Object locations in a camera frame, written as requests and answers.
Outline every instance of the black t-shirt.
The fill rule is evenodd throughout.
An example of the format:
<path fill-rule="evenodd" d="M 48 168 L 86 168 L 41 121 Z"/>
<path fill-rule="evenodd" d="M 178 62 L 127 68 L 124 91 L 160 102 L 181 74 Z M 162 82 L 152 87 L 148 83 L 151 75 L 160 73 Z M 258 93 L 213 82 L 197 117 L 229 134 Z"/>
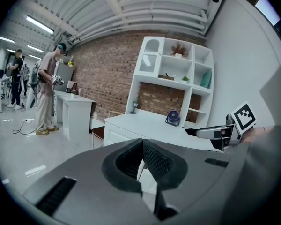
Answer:
<path fill-rule="evenodd" d="M 19 66 L 12 70 L 13 82 L 19 82 L 21 78 L 20 70 L 23 66 L 23 59 L 22 58 L 15 58 L 13 65 L 19 64 Z"/>

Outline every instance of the white table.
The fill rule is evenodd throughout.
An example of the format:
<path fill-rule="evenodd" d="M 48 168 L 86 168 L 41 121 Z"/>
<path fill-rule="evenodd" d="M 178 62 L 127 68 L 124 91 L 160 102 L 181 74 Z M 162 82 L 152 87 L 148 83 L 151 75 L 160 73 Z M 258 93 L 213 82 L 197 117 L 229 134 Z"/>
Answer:
<path fill-rule="evenodd" d="M 54 121 L 62 123 L 64 135 L 74 144 L 90 144 L 89 120 L 92 103 L 85 97 L 54 91 Z"/>
<path fill-rule="evenodd" d="M 136 109 L 136 114 L 123 114 L 105 119 L 104 146 L 134 138 L 155 139 L 200 150 L 220 151 L 209 139 L 189 136 L 182 127 L 165 123 L 166 116 Z"/>
<path fill-rule="evenodd" d="M 7 80 L 9 77 L 3 77 L 0 78 L 0 113 L 2 112 L 2 104 L 1 104 L 1 95 L 2 95 L 2 89 L 4 89 L 4 98 L 5 98 L 5 104 L 7 102 Z"/>

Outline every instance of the white shelf unit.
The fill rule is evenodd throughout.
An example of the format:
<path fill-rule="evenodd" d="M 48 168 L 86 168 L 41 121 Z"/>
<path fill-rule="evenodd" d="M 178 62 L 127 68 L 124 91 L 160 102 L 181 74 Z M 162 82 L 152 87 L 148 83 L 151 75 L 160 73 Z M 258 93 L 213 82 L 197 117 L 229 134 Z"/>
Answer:
<path fill-rule="evenodd" d="M 182 44 L 188 51 L 187 57 L 172 55 L 172 47 Z M 209 88 L 200 86 L 203 75 L 211 70 L 212 78 Z M 158 75 L 175 76 L 174 80 L 159 78 Z M 184 83 L 182 77 L 190 78 Z M 136 63 L 133 81 L 130 88 L 125 113 L 132 110 L 132 103 L 137 99 L 141 82 L 184 90 L 184 98 L 180 110 L 180 127 L 203 128 L 206 127 L 212 104 L 214 65 L 212 51 L 197 44 L 163 37 L 144 37 L 140 54 Z M 199 108 L 190 108 L 192 95 L 201 96 Z M 195 122 L 188 122 L 189 113 L 197 113 Z"/>

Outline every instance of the ceiling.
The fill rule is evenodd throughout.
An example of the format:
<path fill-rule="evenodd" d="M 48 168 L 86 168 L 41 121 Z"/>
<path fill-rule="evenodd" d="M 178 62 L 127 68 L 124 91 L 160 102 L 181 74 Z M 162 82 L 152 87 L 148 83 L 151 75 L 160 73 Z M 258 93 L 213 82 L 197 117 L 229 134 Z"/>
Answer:
<path fill-rule="evenodd" d="M 40 56 L 27 45 L 52 51 L 63 41 L 68 47 L 126 30 L 162 29 L 205 35 L 219 3 L 211 0 L 18 0 L 0 28 L 9 49 Z M 54 30 L 51 35 L 26 21 L 26 16 Z"/>

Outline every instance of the white floor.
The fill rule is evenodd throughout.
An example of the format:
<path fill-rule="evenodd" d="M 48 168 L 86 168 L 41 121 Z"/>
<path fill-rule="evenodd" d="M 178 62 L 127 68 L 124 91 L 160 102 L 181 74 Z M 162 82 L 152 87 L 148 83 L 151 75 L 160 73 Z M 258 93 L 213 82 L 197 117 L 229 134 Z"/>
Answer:
<path fill-rule="evenodd" d="M 29 111 L 14 111 L 5 105 L 0 113 L 0 178 L 3 183 L 12 186 L 19 193 L 24 191 L 37 179 L 60 165 L 70 157 L 91 149 L 92 138 L 89 135 L 89 145 L 77 146 L 71 144 L 63 136 L 62 126 L 59 131 L 40 136 L 31 133 L 22 135 L 13 134 L 14 129 L 29 133 L 35 129 L 36 108 Z M 96 138 L 95 148 L 103 145 Z"/>

